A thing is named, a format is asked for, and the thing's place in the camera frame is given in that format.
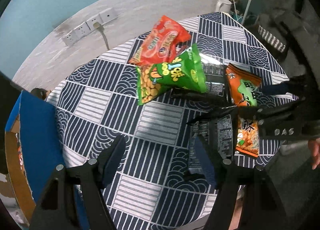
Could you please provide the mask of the right hand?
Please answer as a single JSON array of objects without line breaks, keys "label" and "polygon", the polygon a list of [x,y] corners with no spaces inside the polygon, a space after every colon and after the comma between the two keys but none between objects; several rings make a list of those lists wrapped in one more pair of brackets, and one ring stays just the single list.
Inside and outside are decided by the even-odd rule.
[{"label": "right hand", "polygon": [[312,157],[312,169],[315,170],[320,164],[320,138],[308,141],[308,148]]}]

